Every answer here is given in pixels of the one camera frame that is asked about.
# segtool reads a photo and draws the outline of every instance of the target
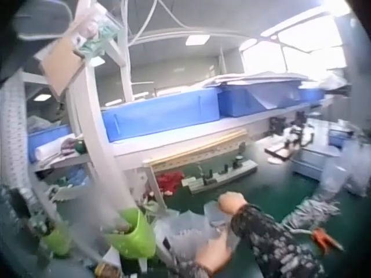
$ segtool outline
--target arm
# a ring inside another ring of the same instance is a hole
[[[322,265],[293,236],[257,207],[244,204],[231,221],[236,235],[249,242],[264,277],[321,277]]]

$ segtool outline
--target white shelf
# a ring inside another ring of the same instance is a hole
[[[322,107],[330,105],[332,96],[320,102]],[[275,109],[239,118],[224,118],[216,122],[188,126],[160,133],[120,140],[110,144],[119,168],[124,170],[142,167],[147,159],[174,153],[192,145],[206,144],[220,136],[239,129],[247,129],[248,135],[254,137],[268,131],[268,119],[275,116],[293,118],[296,111],[310,111],[310,104],[300,104],[286,109]],[[61,168],[90,162],[89,155],[71,155],[63,160],[52,162],[44,168],[34,165],[35,171]]]

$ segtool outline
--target green container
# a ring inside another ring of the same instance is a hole
[[[70,252],[71,239],[67,232],[55,228],[51,234],[44,236],[42,241],[58,256],[66,256]]]
[[[129,208],[119,213],[131,224],[133,230],[125,235],[106,234],[108,241],[125,258],[152,258],[156,252],[155,233],[143,213],[138,208]]]

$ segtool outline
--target patterned sleeve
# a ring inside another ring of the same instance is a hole
[[[259,208],[245,205],[233,216],[232,230],[250,244],[264,277],[324,277],[310,250]]]
[[[179,278],[209,278],[208,272],[197,265],[195,262],[180,262],[178,264],[178,275],[173,277]]]

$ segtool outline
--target clear plastic bag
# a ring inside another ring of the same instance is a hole
[[[45,130],[52,127],[52,123],[48,120],[40,118],[38,116],[30,116],[27,118],[27,132],[33,133],[41,130]]]
[[[339,162],[338,158],[328,158],[323,168],[319,188],[326,200],[332,199],[349,178],[349,172]]]
[[[347,141],[341,154],[341,163],[350,172],[345,188],[355,195],[366,196],[371,177],[371,145],[357,140]]]
[[[218,202],[211,201],[203,206],[203,212],[212,227],[220,227],[231,221],[231,216],[222,212]]]
[[[193,261],[197,250],[217,235],[204,215],[191,211],[161,219],[155,231],[168,239],[170,252],[180,262]]]
[[[239,237],[236,236],[229,227],[232,216],[222,212],[219,209],[218,202],[216,201],[211,201],[205,204],[203,206],[203,212],[205,213],[205,217],[208,219],[210,225],[216,229],[218,235],[224,229],[228,229],[227,246],[231,247],[232,250],[235,250],[239,243]]]

